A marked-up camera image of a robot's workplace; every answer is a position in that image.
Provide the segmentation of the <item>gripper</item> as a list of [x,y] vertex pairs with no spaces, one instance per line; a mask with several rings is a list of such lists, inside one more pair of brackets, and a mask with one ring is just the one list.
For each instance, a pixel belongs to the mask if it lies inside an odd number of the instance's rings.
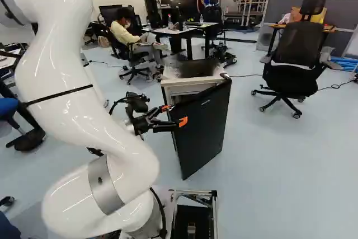
[[170,111],[171,109],[172,106],[170,105],[157,106],[141,116],[132,117],[130,122],[134,128],[134,134],[141,135],[146,133],[149,129],[152,129],[153,133],[173,132],[178,128],[184,127],[188,123],[187,116],[175,121],[156,119],[159,114]]

